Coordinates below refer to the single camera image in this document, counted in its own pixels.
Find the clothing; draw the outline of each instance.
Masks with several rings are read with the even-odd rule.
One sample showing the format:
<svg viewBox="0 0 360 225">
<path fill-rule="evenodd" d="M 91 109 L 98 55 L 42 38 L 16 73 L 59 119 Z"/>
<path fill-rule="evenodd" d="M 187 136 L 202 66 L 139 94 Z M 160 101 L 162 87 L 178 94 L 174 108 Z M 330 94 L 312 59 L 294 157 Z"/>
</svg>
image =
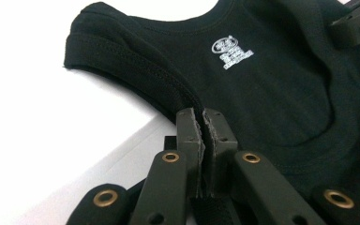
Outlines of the clothing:
<svg viewBox="0 0 360 225">
<path fill-rule="evenodd" d="M 66 68 L 124 83 L 172 121 L 222 112 L 243 150 L 266 155 L 306 198 L 320 185 L 360 197 L 360 45 L 337 50 L 336 0 L 220 0 L 201 17 L 158 22 L 104 3 L 67 38 Z"/>
</svg>

